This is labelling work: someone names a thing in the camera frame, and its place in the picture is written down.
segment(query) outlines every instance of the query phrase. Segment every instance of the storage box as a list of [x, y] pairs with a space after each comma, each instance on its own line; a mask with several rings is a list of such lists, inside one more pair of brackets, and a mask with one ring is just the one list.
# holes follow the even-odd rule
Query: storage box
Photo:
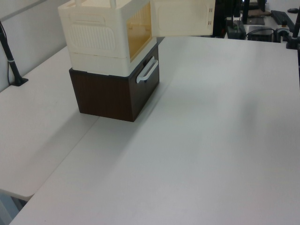
[[214, 7], [215, 0], [71, 0], [60, 6], [80, 112], [134, 121], [159, 83], [156, 37], [212, 34]]
[[[138, 77], [143, 70], [149, 74]], [[128, 77], [73, 69], [70, 76], [81, 113], [133, 122], [159, 83], [158, 46]]]
[[156, 37], [210, 35], [215, 0], [74, 0], [59, 7], [72, 68], [129, 76]]

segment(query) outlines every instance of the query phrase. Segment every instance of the black stand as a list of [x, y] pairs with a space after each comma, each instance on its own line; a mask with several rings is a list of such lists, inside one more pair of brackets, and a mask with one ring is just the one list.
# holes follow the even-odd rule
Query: black stand
[[298, 15], [297, 15], [294, 32], [292, 33], [292, 36], [288, 37], [288, 41], [286, 43], [287, 49], [295, 49], [296, 50], [299, 48], [299, 44], [300, 44], [300, 39], [298, 38], [299, 29], [300, 29], [300, 12], [298, 12]]
[[13, 55], [12, 55], [10, 49], [9, 49], [8, 41], [7, 41], [7, 38], [5, 36], [5, 33], [4, 33], [3, 28], [2, 28], [1, 23], [0, 23], [0, 41], [1, 41], [2, 47], [4, 49], [4, 52], [6, 54], [9, 65], [11, 67], [11, 70], [13, 71], [13, 74], [14, 74], [14, 77], [15, 77], [15, 81], [12, 82], [11, 85], [19, 87], [22, 84], [24, 84], [25, 82], [27, 82], [28, 79], [22, 78], [21, 75], [19, 74], [17, 65], [15, 64], [15, 60], [14, 60]]

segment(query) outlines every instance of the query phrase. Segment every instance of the open door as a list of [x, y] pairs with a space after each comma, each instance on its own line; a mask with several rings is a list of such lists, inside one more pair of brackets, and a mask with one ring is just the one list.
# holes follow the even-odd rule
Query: open door
[[151, 0], [153, 37], [211, 35], [215, 0]]

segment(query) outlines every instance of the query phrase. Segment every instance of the dark wood drawer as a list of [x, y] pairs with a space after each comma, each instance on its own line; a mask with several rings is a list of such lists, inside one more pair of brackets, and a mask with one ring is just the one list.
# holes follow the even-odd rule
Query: dark wood drawer
[[159, 83], [159, 66], [146, 81], [136, 82], [138, 75], [153, 58], [158, 60], [158, 45], [152, 48], [128, 77], [98, 75], [70, 69], [79, 111], [135, 121]]

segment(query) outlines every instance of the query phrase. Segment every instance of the white table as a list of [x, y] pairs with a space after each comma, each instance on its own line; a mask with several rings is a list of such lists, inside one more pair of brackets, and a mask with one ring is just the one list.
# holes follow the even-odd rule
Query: white table
[[136, 122], [100, 117], [11, 225], [298, 224], [297, 52], [182, 37], [159, 58]]
[[80, 114], [67, 48], [0, 93], [0, 192], [29, 200], [98, 117]]

